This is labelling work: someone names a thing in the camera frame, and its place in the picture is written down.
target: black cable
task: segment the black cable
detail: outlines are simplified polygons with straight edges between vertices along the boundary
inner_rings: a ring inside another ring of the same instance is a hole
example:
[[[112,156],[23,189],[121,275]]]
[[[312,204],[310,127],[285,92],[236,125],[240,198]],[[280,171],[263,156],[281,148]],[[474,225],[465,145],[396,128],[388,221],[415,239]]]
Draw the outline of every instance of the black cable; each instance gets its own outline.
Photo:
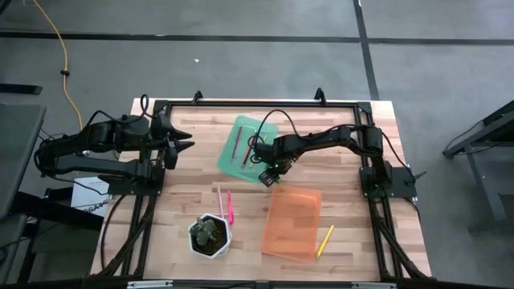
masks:
[[[450,147],[451,143],[453,143],[454,141],[456,141],[458,138],[460,138],[461,136],[465,135],[466,133],[470,132],[473,128],[475,128],[481,122],[482,122],[482,120],[479,120],[476,124],[473,124],[473,126],[471,126],[466,132],[463,132],[463,133],[459,134],[458,136],[456,136],[453,140],[450,140],[450,142],[447,144],[446,148],[444,148],[443,152],[445,153],[448,150],[448,148]]]
[[[69,182],[69,183],[72,183],[72,184],[79,185],[79,186],[81,186],[81,187],[83,187],[85,189],[90,189],[91,191],[94,191],[94,192],[98,193],[100,196],[104,196],[104,195],[108,194],[108,193],[101,193],[98,189],[93,189],[93,188],[88,187],[86,185],[82,185],[78,181],[70,181],[70,180],[65,180],[65,179],[58,178],[58,177],[53,177],[53,176],[48,176],[48,177],[52,178],[52,179],[54,179],[56,181],[65,181],[65,182]]]
[[[89,120],[86,123],[86,125],[84,126],[84,128],[79,133],[77,133],[73,137],[73,139],[75,139],[76,137],[82,136],[82,134],[84,134],[84,132],[87,131],[86,128],[89,125],[91,125],[91,122],[95,119],[95,117],[98,114],[104,115],[105,117],[109,118],[111,121],[113,121],[113,122],[115,122],[117,124],[131,124],[131,123],[134,123],[134,122],[142,119],[145,116],[148,116],[149,114],[146,113],[148,111],[148,106],[150,104],[150,98],[148,97],[148,95],[146,95],[146,94],[142,95],[141,98],[139,99],[139,104],[141,106],[142,113],[137,118],[135,118],[133,120],[117,120],[117,119],[115,119],[114,117],[110,116],[108,113],[106,113],[106,112],[104,112],[102,110],[97,110],[97,111],[93,112],[93,114],[89,118]]]
[[[419,209],[418,209],[418,206],[416,205],[416,203],[414,203],[414,201],[412,201],[408,197],[406,197],[405,199],[416,209],[416,213],[418,213],[418,220],[421,221],[421,214],[419,213]]]
[[[289,120],[289,122],[291,123],[291,126],[292,126],[292,130],[293,132],[296,134],[296,136],[298,136],[300,139],[302,140],[315,140],[315,139],[318,139],[324,135],[326,135],[327,133],[331,132],[333,129],[335,128],[340,128],[340,127],[354,127],[354,128],[358,128],[358,127],[365,127],[365,126],[369,126],[367,124],[363,124],[363,125],[357,125],[357,124],[338,124],[338,125],[334,125],[332,126],[331,128],[325,130],[324,132],[322,132],[320,135],[316,136],[316,137],[309,137],[309,136],[301,136],[298,131],[296,130],[296,126],[295,126],[295,123],[292,121],[292,118],[285,112],[283,111],[282,109],[273,109],[272,111],[268,112],[267,115],[263,118],[263,121],[260,123],[260,126],[259,126],[259,129],[257,130],[257,133],[255,134],[255,136],[250,136],[248,138],[248,141],[247,141],[247,145],[250,149],[255,149],[255,146],[257,145],[257,141],[254,142],[253,145],[251,145],[251,140],[252,139],[256,139],[256,140],[263,140],[262,137],[260,137],[260,130],[262,129],[264,123],[266,122],[267,118],[273,113],[273,112],[282,112]],[[255,155],[251,156],[250,157],[250,161],[254,164],[259,164],[261,163],[261,161],[259,160],[256,160],[254,158]]]
[[[393,151],[393,154],[394,156],[396,157],[396,159],[400,162],[400,164],[402,164],[402,166],[407,170],[407,172],[409,173],[409,175],[412,177],[412,182],[415,183],[416,182],[416,177],[414,177],[414,175],[412,174],[412,172],[410,171],[410,168],[408,166],[406,166],[405,163],[403,163],[402,159],[400,159],[400,157],[398,156],[398,154],[396,153],[396,151],[394,150],[393,148],[393,145],[391,144],[391,140],[389,140],[389,137],[387,137],[387,135],[382,132],[382,135],[385,137],[385,140],[387,140],[387,143],[389,144],[389,147],[391,148],[391,150]]]
[[[481,152],[485,152],[485,151],[487,151],[488,149],[492,149],[492,148],[494,148],[494,147],[497,147],[498,145],[501,145],[501,143],[500,143],[500,142],[498,142],[498,143],[493,144],[493,145],[492,145],[492,146],[490,146],[490,147],[487,147],[487,148],[485,148],[485,149],[481,149],[481,150],[477,150],[477,151],[474,151],[474,152],[470,152],[470,153],[456,153],[455,155],[456,155],[456,156],[467,156],[467,155],[470,155],[470,154],[481,153]]]
[[[54,224],[53,226],[50,226],[48,228],[46,228],[43,232],[37,234],[36,236],[34,236],[34,238],[39,238],[41,237],[41,235],[45,234],[46,232],[48,232],[49,230],[51,229],[54,229],[55,227],[57,226],[61,226],[63,224],[59,223],[59,224]],[[14,241],[14,242],[8,242],[7,244],[3,245],[0,247],[0,250],[4,250],[6,249],[8,246],[10,245],[13,245],[13,244],[17,244],[17,243],[20,243],[20,242],[23,242],[23,241],[26,241],[26,240],[30,240],[31,238],[20,238],[18,241]]]
[[[40,129],[42,133],[46,134],[48,136],[48,140],[54,140],[54,136],[62,136],[64,135],[64,132],[60,132],[60,133],[54,133],[54,134],[50,134],[48,132],[45,132],[45,130],[43,128]]]
[[[266,122],[267,118],[268,118],[268,117],[269,117],[273,112],[282,112],[282,113],[283,113],[283,114],[288,118],[289,122],[291,123],[292,130],[295,132],[295,134],[296,134],[299,138],[304,139],[304,138],[303,138],[303,137],[298,133],[298,131],[296,131],[295,123],[292,121],[291,117],[290,117],[290,116],[289,116],[285,111],[283,111],[282,109],[273,109],[272,111],[268,112],[268,113],[267,113],[267,115],[263,118],[263,121],[260,123],[259,129],[257,129],[257,133],[255,134],[255,136],[250,136],[250,137],[248,138],[248,142],[247,142],[247,144],[248,144],[248,147],[250,147],[250,149],[255,149],[255,146],[257,145],[257,141],[255,141],[253,145],[250,145],[250,140],[251,140],[252,138],[255,138],[256,140],[258,140],[258,139],[263,140],[263,139],[262,139],[262,137],[260,137],[260,136],[259,136],[259,135],[260,135],[260,130],[263,128],[263,125],[264,125],[264,123]]]
[[[39,162],[38,162],[38,155],[39,153],[41,153],[43,151],[43,146],[44,146],[44,143],[45,141],[41,142],[41,144],[39,144],[39,149],[36,149],[35,150],[35,153],[34,153],[34,156],[32,157],[33,160],[34,160],[34,165],[35,167],[39,170],[39,172],[43,173],[44,170],[41,168],[41,166],[39,165]]]
[[[111,211],[109,212],[109,215],[107,216],[107,220],[105,220],[105,226],[104,230],[102,231],[102,238],[100,240],[100,263],[102,266],[102,270],[105,269],[105,235],[107,234],[107,228],[109,226],[109,223],[111,222],[111,218],[114,214],[114,211],[118,207],[118,205],[123,201],[125,198],[125,195],[122,195],[115,203],[114,206],[112,206]]]

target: yellow cable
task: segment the yellow cable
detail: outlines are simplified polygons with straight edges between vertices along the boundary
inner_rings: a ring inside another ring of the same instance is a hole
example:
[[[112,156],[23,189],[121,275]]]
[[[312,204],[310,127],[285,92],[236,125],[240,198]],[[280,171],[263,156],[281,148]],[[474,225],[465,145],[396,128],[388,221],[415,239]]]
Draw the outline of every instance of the yellow cable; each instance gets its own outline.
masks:
[[[39,5],[37,0],[33,0],[34,4],[41,10],[41,13],[43,16],[47,19],[48,23],[50,23],[51,27],[54,28],[55,33],[57,34],[57,37],[59,37],[59,41],[61,42],[61,46],[63,47],[64,51],[64,70],[67,71],[67,51],[66,46],[64,45],[63,38],[61,37],[61,34],[57,30],[57,27],[55,27],[54,23],[51,21],[50,17],[48,17],[47,13],[45,13],[45,10]],[[63,91],[66,98],[70,101],[71,106],[75,109],[75,112],[77,113],[77,117],[79,118],[79,126],[80,130],[82,130],[82,116],[80,115],[79,109],[76,107],[75,103],[71,99],[70,95],[67,93],[67,76],[63,75]]]

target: black clamp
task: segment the black clamp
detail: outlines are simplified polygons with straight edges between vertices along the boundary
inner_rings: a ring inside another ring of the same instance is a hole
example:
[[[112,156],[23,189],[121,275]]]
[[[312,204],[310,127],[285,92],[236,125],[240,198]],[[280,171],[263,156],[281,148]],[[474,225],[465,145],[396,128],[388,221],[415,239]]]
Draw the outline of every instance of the black clamp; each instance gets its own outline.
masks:
[[[369,101],[357,102],[357,106],[362,109],[365,113],[371,114],[371,103]]]
[[[314,100],[320,100],[321,105],[325,106],[327,104],[327,99],[324,97],[324,92],[321,88],[316,90],[316,94],[314,95]]]
[[[155,100],[153,103],[153,114],[156,116],[161,110],[166,110],[168,100]]]
[[[198,101],[203,98],[202,92],[197,91],[193,97],[193,104],[198,104]]]

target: butcher block tabletop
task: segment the butcher block tabletop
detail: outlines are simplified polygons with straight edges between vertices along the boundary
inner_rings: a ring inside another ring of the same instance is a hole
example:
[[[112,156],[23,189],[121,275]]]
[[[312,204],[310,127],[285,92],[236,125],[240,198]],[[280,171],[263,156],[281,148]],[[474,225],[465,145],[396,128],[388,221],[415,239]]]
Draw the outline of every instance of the butcher block tabletop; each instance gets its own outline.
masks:
[[[153,101],[150,101],[149,112]],[[371,101],[373,119],[390,138],[403,158],[402,142],[390,101]],[[173,107],[172,125],[193,137],[195,145],[181,152],[175,170],[166,171],[162,194],[157,198],[146,259],[145,279],[267,279],[296,281],[378,281],[377,256],[369,218],[369,206],[362,196],[358,170],[361,158],[336,147],[305,153],[282,176],[285,185],[321,192],[321,209],[316,248],[328,228],[334,229],[321,257],[314,263],[298,263],[262,254],[264,225],[271,200],[271,188],[221,173],[217,162],[238,116],[262,120],[273,108]],[[281,108],[295,122],[298,133],[321,132],[337,124],[354,123],[348,108]],[[131,114],[140,115],[139,99]],[[279,136],[293,133],[288,119],[274,113],[267,122],[279,127]],[[122,161],[138,153],[122,153]],[[400,166],[384,141],[384,156]],[[188,226],[204,213],[219,214],[218,186],[232,195],[235,221],[228,254],[215,259],[190,252]],[[116,201],[108,204],[108,212]],[[123,245],[129,232],[135,197],[127,196],[112,216],[105,238],[108,263]],[[418,268],[430,275],[422,230],[414,207],[404,199],[390,200],[397,240]],[[131,272],[137,264],[139,241],[134,246]],[[388,269],[393,272],[390,248],[384,246]],[[100,241],[91,273],[100,271]]]

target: yellow pencil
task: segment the yellow pencil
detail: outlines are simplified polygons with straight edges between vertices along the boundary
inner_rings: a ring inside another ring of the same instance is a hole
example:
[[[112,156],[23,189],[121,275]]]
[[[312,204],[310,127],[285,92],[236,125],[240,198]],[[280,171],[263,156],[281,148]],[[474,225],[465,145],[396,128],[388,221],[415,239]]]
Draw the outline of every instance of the yellow pencil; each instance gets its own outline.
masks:
[[[266,135],[266,136],[264,136],[264,143],[266,143],[266,139],[267,139],[267,135]]]
[[[318,251],[316,253],[316,258],[319,258],[321,256],[324,246],[327,245],[328,238],[330,238],[330,234],[332,233],[332,230],[334,230],[334,225],[330,226],[330,229],[328,229],[327,235],[324,236],[324,239],[323,239],[323,242],[321,243],[320,249],[318,249]]]

